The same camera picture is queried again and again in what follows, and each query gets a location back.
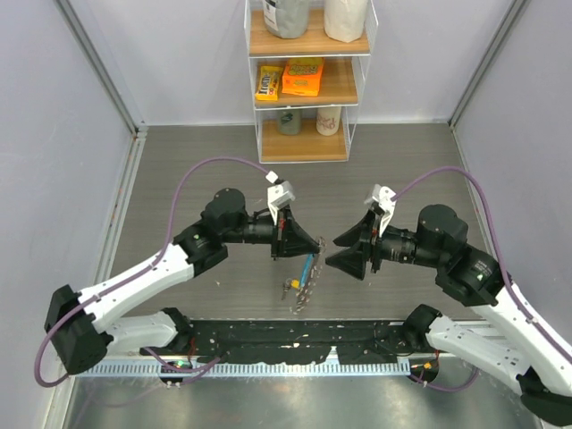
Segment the yellow object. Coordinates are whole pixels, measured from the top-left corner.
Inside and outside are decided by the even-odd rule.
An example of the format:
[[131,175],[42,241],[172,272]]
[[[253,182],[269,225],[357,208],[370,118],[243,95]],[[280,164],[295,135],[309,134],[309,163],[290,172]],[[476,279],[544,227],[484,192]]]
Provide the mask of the yellow object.
[[324,71],[323,58],[291,58],[282,75],[282,92],[316,97]]
[[270,65],[260,67],[260,78],[258,79],[258,88],[255,94],[257,100],[278,100],[278,86],[280,85],[280,76],[283,70],[282,67],[273,67]]

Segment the white metal shelf frame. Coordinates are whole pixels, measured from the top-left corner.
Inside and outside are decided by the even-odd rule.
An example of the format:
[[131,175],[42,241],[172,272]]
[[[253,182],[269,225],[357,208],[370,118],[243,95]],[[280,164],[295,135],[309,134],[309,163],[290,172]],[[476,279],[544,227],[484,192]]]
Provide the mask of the white metal shelf frame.
[[[313,9],[323,9],[324,0],[312,0],[311,7]],[[255,117],[255,129],[257,135],[257,149],[258,149],[258,160],[262,161],[262,138],[263,138],[263,126],[264,120],[271,119],[270,114],[274,115],[276,110],[284,109],[304,109],[303,117],[308,117],[308,114],[315,114],[317,107],[330,106],[330,105],[341,105],[341,118],[343,133],[346,144],[346,153],[349,158],[349,152],[351,150],[351,144],[356,132],[356,127],[359,120],[360,106],[366,92],[366,82],[367,75],[369,72],[369,66],[371,63],[371,55],[375,48],[375,39],[377,37],[377,30],[379,27],[379,21],[377,19],[377,14],[375,13],[375,7],[373,0],[368,1],[367,5],[367,15],[365,23],[365,32],[367,35],[367,41],[369,45],[368,53],[319,53],[316,52],[311,55],[250,55],[250,30],[251,30],[251,17],[252,11],[261,10],[262,1],[261,0],[245,0],[245,10],[244,10],[244,33],[247,42],[247,52],[248,52],[248,71],[250,74],[250,91],[253,95],[252,106]],[[356,84],[357,91],[357,103],[342,103],[342,104],[315,104],[315,105],[269,105],[269,106],[256,106],[254,94],[257,89],[257,73],[258,73],[258,63],[264,60],[271,59],[284,59],[284,58],[294,58],[294,57],[307,57],[307,56],[322,56],[322,57],[350,57],[352,71],[354,75],[354,81]]]

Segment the white wall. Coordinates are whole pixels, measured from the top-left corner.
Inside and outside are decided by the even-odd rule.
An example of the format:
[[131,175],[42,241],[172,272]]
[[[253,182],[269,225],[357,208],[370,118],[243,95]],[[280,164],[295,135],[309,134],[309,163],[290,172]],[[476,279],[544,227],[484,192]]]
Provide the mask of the white wall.
[[572,342],[572,3],[529,2],[458,124],[509,270]]
[[[374,2],[363,122],[449,120],[511,0]],[[243,0],[87,4],[148,124],[253,122]]]
[[93,282],[129,133],[55,2],[3,9],[0,58],[0,417],[38,429],[47,307],[56,288]]

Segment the shelf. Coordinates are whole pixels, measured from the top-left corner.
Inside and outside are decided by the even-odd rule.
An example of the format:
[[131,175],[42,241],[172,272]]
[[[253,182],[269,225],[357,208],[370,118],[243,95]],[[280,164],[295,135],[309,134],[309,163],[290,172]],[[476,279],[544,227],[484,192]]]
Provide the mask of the shelf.
[[323,136],[315,128],[315,119],[303,119],[302,131],[296,136],[278,132],[275,120],[264,121],[262,127],[263,163],[299,163],[312,161],[346,161],[343,123],[333,136]]
[[263,11],[252,11],[250,23],[250,56],[328,56],[369,55],[364,31],[350,43],[328,38],[324,31],[324,9],[312,9],[307,31],[301,38],[277,38],[266,29]]
[[[261,65],[280,65],[286,62],[258,63],[258,73]],[[326,58],[324,74],[320,84],[320,93],[317,97],[303,97],[282,93],[282,80],[278,101],[260,101],[255,99],[255,108],[273,109],[284,106],[316,106],[316,105],[357,105],[358,91],[351,66],[350,58]]]

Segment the concrete floor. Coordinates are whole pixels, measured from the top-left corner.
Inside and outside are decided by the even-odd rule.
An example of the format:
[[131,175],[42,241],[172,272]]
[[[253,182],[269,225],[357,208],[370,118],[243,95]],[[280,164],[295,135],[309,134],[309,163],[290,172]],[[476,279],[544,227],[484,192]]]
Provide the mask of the concrete floor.
[[[251,126],[154,128],[148,133],[129,210],[114,262],[119,273],[160,249],[172,194],[183,174],[209,156],[241,156],[257,160]],[[296,190],[293,213],[312,236],[328,242],[365,214],[363,200],[375,183],[399,190],[418,175],[442,165],[460,165],[458,149],[446,124],[360,125],[347,163],[276,164],[272,168]],[[211,164],[191,177],[175,216],[174,233],[199,219],[219,189],[240,189],[247,210],[265,207],[267,182],[254,169],[239,164]],[[426,205],[453,207],[469,225],[469,242],[484,242],[467,185],[460,175],[445,173],[419,185],[397,205],[392,224],[415,229]],[[293,315],[294,297],[281,301],[282,283],[299,277],[305,258],[272,261],[268,246],[230,245],[229,257],[197,279],[170,288],[146,301],[134,315],[177,307],[190,317],[205,318],[386,318],[404,319],[418,304],[440,309],[458,319],[476,319],[435,286],[435,272],[384,262],[378,274],[363,282],[325,267],[312,302]]]

